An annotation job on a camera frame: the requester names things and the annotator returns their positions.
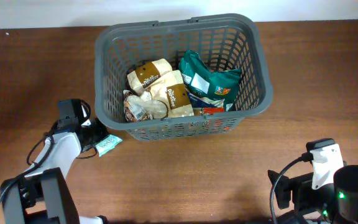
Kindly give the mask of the blue tissue box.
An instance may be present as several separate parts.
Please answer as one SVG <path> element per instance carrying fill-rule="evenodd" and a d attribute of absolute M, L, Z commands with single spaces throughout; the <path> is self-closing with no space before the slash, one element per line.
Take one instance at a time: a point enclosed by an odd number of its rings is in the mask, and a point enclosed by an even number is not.
<path fill-rule="evenodd" d="M 207 97 L 200 98 L 189 91 L 186 93 L 193 108 L 222 108 L 224 106 L 224 99 L 211 100 Z"/>

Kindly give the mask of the grey plastic shopping basket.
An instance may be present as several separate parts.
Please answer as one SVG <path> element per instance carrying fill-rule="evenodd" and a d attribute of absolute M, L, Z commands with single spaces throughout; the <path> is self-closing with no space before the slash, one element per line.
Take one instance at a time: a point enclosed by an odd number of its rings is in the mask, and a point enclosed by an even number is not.
<path fill-rule="evenodd" d="M 239 91 L 228 112 L 129 123 L 124 116 L 127 75 L 148 61 L 165 58 L 173 68 L 187 50 L 213 71 L 240 69 Z M 108 27 L 95 42 L 95 113 L 108 128 L 140 141 L 225 133 L 243 119 L 264 112 L 273 86 L 259 31 L 241 14 L 218 14 L 179 21 L 148 21 Z"/>

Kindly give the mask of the light blue wipes packet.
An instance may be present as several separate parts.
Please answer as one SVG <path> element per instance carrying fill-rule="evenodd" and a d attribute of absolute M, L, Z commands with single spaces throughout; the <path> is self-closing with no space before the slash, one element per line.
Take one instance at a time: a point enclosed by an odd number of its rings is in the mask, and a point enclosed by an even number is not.
<path fill-rule="evenodd" d="M 120 142 L 122 142 L 121 138 L 112 134 L 108 134 L 104 139 L 95 145 L 99 157 L 113 150 Z"/>

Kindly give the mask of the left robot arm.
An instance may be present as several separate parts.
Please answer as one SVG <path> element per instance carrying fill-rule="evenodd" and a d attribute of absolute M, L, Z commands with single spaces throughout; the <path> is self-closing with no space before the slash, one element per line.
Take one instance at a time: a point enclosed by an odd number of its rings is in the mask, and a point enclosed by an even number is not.
<path fill-rule="evenodd" d="M 0 210 L 6 223 L 107 224 L 99 215 L 82 217 L 66 183 L 71 165 L 95 148 L 108 132 L 81 99 L 58 103 L 59 119 L 39 141 L 44 147 L 28 168 L 0 186 Z"/>

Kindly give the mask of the red spaghetti packet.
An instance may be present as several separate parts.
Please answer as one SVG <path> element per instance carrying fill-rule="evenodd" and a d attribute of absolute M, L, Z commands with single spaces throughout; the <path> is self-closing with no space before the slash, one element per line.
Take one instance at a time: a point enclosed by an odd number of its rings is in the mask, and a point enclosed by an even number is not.
<path fill-rule="evenodd" d="M 225 112 L 224 108 L 193 108 L 195 116 L 213 115 L 215 113 Z"/>

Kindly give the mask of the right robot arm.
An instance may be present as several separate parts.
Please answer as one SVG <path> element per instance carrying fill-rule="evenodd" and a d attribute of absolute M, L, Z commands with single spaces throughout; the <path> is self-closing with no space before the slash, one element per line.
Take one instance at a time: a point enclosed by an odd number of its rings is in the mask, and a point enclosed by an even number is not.
<path fill-rule="evenodd" d="M 358 223 L 358 165 L 342 159 L 332 138 L 306 143 L 306 152 L 280 172 L 268 171 L 273 223 Z"/>

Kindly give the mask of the beige Pantree pouch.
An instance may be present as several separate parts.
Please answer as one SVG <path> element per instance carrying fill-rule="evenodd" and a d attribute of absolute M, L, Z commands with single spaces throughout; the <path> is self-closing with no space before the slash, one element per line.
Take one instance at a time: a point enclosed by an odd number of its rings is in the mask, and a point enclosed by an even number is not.
<path fill-rule="evenodd" d="M 159 100 L 168 107 L 169 118 L 193 116 L 193 107 L 186 92 L 186 86 L 179 70 L 170 71 L 147 89 L 153 100 Z"/>
<path fill-rule="evenodd" d="M 163 119 L 168 116 L 168 106 L 153 100 L 147 87 L 171 72 L 172 66 L 163 58 L 147 62 L 127 75 L 130 90 L 124 90 L 124 117 L 128 123 Z"/>

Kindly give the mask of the green snack bag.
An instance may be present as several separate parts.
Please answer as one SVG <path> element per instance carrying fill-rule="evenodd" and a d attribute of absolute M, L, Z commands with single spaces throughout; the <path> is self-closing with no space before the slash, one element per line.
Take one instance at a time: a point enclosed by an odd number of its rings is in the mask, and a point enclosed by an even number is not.
<path fill-rule="evenodd" d="M 212 72 L 192 50 L 185 52 L 178 69 L 190 93 L 211 100 L 224 99 L 224 110 L 231 110 L 239 92 L 240 69 Z"/>

